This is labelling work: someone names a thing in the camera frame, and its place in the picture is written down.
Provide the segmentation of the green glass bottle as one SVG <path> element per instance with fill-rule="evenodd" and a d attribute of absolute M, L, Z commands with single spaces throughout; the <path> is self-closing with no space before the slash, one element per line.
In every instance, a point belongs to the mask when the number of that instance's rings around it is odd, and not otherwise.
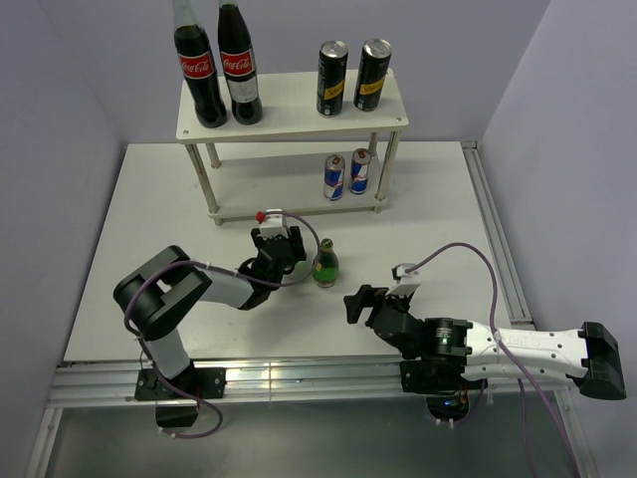
<path fill-rule="evenodd" d="M 322 288 L 332 287 L 339 276 L 339 261 L 333 249 L 333 241 L 324 238 L 320 242 L 318 261 L 313 271 L 315 283 Z"/>

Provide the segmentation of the Red Bull can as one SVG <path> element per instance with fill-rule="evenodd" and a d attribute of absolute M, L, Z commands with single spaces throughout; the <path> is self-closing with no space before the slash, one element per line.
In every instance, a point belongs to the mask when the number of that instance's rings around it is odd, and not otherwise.
<path fill-rule="evenodd" d="M 329 200 L 339 200 L 343 193 L 344 158 L 339 154 L 329 155 L 324 162 L 323 195 Z"/>
<path fill-rule="evenodd" d="M 349 189 L 353 194 L 361 195 L 366 192 L 371 160 L 371 152 L 366 148 L 356 149 L 352 153 L 350 159 Z"/>

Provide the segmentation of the dark gold-band beverage can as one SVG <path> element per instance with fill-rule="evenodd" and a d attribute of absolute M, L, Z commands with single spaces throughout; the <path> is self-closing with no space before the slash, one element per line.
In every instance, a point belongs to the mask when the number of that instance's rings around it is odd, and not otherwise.
<path fill-rule="evenodd" d="M 387 40 L 364 42 L 353 97 L 359 110 L 371 112 L 378 107 L 391 57 L 392 47 Z"/>

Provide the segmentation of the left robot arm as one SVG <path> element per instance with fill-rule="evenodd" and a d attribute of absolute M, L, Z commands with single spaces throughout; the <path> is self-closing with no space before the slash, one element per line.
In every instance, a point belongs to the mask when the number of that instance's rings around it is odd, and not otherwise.
<path fill-rule="evenodd" d="M 297 226 L 262 225 L 251 231 L 257 255 L 237 272 L 219 272 L 192 260 L 172 245 L 122 279 L 113 299 L 124 312 L 124 326 L 134 334 L 153 371 L 135 397 L 160 400 L 187 393 L 220 398 L 225 388 L 221 368 L 198 369 L 185 349 L 178 325 L 200 301 L 249 311 L 266 302 L 283 279 L 307 260 Z"/>

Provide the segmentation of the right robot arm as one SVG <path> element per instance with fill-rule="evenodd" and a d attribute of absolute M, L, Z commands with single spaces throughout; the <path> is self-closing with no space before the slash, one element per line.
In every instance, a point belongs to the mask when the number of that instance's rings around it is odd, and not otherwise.
<path fill-rule="evenodd" d="M 538 332 L 492 331 L 484 324 L 451 318 L 421 320 L 409 312 L 410 296 L 370 285 L 343 301 L 349 324 L 368 310 L 366 326 L 400 352 L 406 392 L 443 395 L 479 389 L 496 378 L 521 378 L 572 382 L 594 399 L 627 396 L 618 342 L 599 323 Z"/>

